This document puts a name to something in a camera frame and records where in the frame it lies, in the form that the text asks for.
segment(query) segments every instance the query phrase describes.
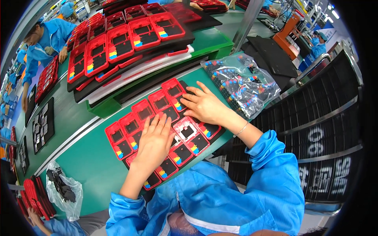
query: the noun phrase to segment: white foam sheet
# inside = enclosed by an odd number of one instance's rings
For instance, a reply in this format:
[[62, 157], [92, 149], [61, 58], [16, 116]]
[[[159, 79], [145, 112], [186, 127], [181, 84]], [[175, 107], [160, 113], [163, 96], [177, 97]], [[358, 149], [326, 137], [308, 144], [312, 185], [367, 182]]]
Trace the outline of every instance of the white foam sheet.
[[105, 97], [106, 95], [110, 94], [111, 92], [125, 86], [128, 83], [131, 83], [132, 81], [141, 78], [145, 75], [148, 75], [154, 71], [160, 70], [164, 67], [167, 67], [169, 65], [175, 64], [177, 62], [181, 62], [187, 59], [190, 59], [192, 57], [191, 53], [194, 52], [194, 48], [190, 45], [188, 45], [188, 52], [175, 55], [175, 56], [165, 56], [163, 58], [160, 58], [158, 60], [154, 60], [152, 62], [145, 62], [142, 63], [125, 73], [121, 74], [121, 77], [112, 83], [102, 86], [98, 88], [93, 93], [89, 94], [86, 98], [81, 100], [79, 103], [88, 100], [89, 104], [93, 104], [99, 99]]

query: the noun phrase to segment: cart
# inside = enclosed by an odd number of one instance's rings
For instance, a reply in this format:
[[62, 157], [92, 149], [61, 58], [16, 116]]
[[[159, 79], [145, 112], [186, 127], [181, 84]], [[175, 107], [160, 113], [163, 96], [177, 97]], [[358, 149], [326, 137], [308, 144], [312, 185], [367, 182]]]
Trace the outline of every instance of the cart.
[[79, 22], [83, 21], [84, 18], [89, 18], [90, 8], [86, 1], [78, 1], [75, 6], [75, 12]]

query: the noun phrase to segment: bracelet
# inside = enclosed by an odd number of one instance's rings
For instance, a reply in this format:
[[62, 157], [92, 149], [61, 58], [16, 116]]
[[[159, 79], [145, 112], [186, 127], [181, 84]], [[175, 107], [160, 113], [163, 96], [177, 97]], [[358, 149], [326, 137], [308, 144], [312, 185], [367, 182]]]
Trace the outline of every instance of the bracelet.
[[249, 124], [249, 122], [247, 121], [247, 124], [245, 124], [245, 126], [242, 128], [242, 130], [240, 130], [240, 132], [239, 133], [237, 133], [237, 134], [234, 134], [234, 138], [236, 138], [236, 136], [238, 136], [241, 132], [243, 132], [243, 130], [245, 130], [245, 128], [247, 128], [247, 125]]

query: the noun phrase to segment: ceiling light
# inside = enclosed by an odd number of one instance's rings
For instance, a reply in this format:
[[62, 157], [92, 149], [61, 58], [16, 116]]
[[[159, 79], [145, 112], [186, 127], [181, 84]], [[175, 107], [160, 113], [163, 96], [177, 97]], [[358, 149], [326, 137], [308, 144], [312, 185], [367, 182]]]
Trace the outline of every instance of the ceiling light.
[[339, 18], [340, 18], [339, 15], [336, 13], [335, 10], [332, 10], [332, 14], [336, 17], [336, 19], [339, 19]]

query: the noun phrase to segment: clear plastic bag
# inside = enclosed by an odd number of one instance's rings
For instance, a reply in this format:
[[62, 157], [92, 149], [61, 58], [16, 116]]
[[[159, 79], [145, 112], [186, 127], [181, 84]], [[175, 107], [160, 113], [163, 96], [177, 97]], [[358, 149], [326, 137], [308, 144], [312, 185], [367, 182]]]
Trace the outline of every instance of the clear plastic bag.
[[270, 74], [245, 53], [201, 65], [231, 108], [245, 119], [254, 119], [281, 92]]
[[50, 173], [55, 172], [56, 177], [60, 177], [63, 183], [67, 185], [64, 189], [70, 193], [69, 199], [62, 197], [58, 192], [55, 183], [51, 181], [51, 178], [46, 174], [46, 191], [49, 201], [57, 205], [60, 210], [64, 211], [70, 222], [77, 221], [80, 216], [81, 204], [83, 202], [83, 188], [81, 183], [73, 178], [66, 177], [58, 163], [55, 161], [47, 165], [46, 171], [49, 170]]

